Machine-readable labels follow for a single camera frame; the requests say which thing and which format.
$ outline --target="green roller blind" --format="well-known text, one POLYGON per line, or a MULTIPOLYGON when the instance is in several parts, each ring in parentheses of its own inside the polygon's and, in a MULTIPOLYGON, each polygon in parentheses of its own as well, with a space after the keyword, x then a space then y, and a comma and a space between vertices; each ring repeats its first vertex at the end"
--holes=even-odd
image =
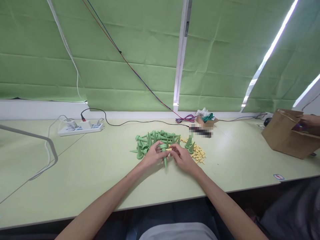
MULTIPOLYGON (((90 2, 127 61, 158 98, 172 107, 182 1, 90 2)), ((90 107, 108 111, 168 110, 124 62, 82 1, 53 3, 80 69, 90 107)))
POLYGON ((240 111, 292 0, 192 3, 179 110, 240 111))
POLYGON ((320 73, 320 2, 300 0, 247 100, 244 112, 291 109, 320 73))
MULTIPOLYGON (((124 62, 81 0, 52 2, 90 107, 167 110, 124 62)), ((172 107, 182 1, 90 2, 127 61, 172 107)), ((47 2, 2 1, 0 18, 5 36, 0 39, 0 98, 79 101, 76 70, 47 2)))
POLYGON ((0 35, 0 98, 80 101, 47 1, 0 1, 0 35))

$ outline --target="sticker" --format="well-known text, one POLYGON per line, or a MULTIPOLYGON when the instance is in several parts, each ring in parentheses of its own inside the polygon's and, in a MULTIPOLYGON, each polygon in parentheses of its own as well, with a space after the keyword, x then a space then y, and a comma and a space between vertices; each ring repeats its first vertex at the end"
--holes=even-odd
POLYGON ((286 180, 283 176, 281 176, 280 174, 274 174, 273 175, 277 180, 282 181, 282 180, 286 180))

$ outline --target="plug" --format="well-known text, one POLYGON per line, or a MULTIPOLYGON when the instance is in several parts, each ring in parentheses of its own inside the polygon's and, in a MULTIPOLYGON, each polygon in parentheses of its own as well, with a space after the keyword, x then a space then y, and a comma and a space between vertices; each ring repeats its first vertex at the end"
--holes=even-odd
POLYGON ((70 121, 67 120, 67 126, 68 126, 68 128, 71 128, 71 129, 75 129, 78 127, 78 125, 76 124, 76 122, 74 120, 70 120, 70 121))
POLYGON ((90 122, 90 120, 87 121, 81 121, 79 123, 79 125, 82 127, 82 129, 87 130, 87 129, 91 129, 92 128, 92 124, 90 122))

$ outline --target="power strip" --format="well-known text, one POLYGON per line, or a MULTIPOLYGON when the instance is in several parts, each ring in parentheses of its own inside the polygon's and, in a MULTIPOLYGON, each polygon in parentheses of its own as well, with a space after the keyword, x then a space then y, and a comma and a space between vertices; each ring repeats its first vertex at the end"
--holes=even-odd
POLYGON ((91 129, 82 129, 81 126, 78 126, 74 130, 68 130, 68 128, 63 128, 58 132, 59 136, 69 136, 69 135, 76 135, 76 134, 83 134, 83 133, 91 133, 91 132, 101 132, 104 129, 103 123, 99 123, 98 126, 92 125, 91 129))

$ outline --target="bright light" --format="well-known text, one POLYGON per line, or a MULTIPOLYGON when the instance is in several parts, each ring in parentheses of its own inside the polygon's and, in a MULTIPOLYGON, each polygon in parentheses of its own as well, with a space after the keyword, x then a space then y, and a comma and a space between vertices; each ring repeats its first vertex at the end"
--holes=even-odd
POLYGON ((258 79, 252 79, 249 86, 255 85, 258 79))
POLYGON ((289 12, 287 13, 287 15, 286 15, 286 17, 285 17, 285 19, 284 19, 284 21, 283 21, 283 23, 282 23, 282 25, 281 25, 281 27, 280 27, 280 29, 279 29, 279 32, 277 33, 275 39, 273 40, 273 42, 272 42, 272 44, 271 44, 271 47, 270 47, 269 50, 267 51, 266 55, 265 55, 264 58, 263 58, 262 63, 260 64, 257 72, 256 72, 255 75, 254 75, 254 76, 256 77, 256 79, 252 79, 251 82, 249 83, 249 86, 248 86, 248 89, 247 89, 247 92, 246 92, 246 96, 244 97, 244 99, 243 99, 243 104, 242 104, 241 106, 245 106, 244 103, 246 103, 246 101, 247 101, 247 99, 248 99, 248 96, 250 95, 250 93, 251 93, 254 85, 256 84, 256 82, 257 82, 257 80, 258 80, 258 78, 259 78, 260 73, 262 72, 262 69, 263 69, 264 65, 266 65, 267 60, 269 59, 269 57, 270 57, 273 49, 275 48, 275 46, 276 46, 276 44, 277 44, 277 42, 278 42, 278 40, 279 40, 279 38, 280 38, 283 30, 285 29, 285 27, 286 27, 286 25, 287 25, 287 23, 288 23, 291 15, 292 15, 292 13, 293 13, 293 10, 295 9, 295 7, 296 7, 296 5, 297 5, 297 3, 298 3, 298 1, 299 1, 299 0, 295 0, 295 1, 293 2, 293 4, 291 5, 290 10, 289 10, 289 12))
POLYGON ((279 40, 279 38, 280 38, 280 36, 281 36, 284 28, 286 27, 286 25, 287 25, 287 23, 288 23, 291 15, 292 15, 292 13, 293 13, 293 10, 295 9, 297 3, 298 3, 298 0, 295 0, 295 1, 293 2, 293 4, 291 5, 291 8, 290 8, 289 12, 287 13, 287 15, 286 15, 286 17, 285 17, 285 19, 284 19, 284 21, 283 21, 283 23, 282 23, 282 25, 281 25, 281 28, 280 28, 278 34, 276 35, 275 39, 273 40, 273 42, 272 42, 272 44, 271 44, 271 47, 270 47, 269 50, 267 51, 267 54, 264 56, 262 63, 263 63, 263 62, 266 62, 266 61, 268 60, 268 58, 270 57, 270 55, 271 55, 274 47, 276 46, 276 44, 277 44, 277 42, 278 42, 278 40, 279 40))
POLYGON ((306 88, 306 90, 304 90, 304 92, 300 95, 300 97, 298 97, 293 107, 295 107, 301 101, 301 99, 309 92, 309 90, 313 87, 313 85, 316 84, 319 78, 320 78, 320 74, 312 81, 312 83, 310 83, 310 85, 306 88))

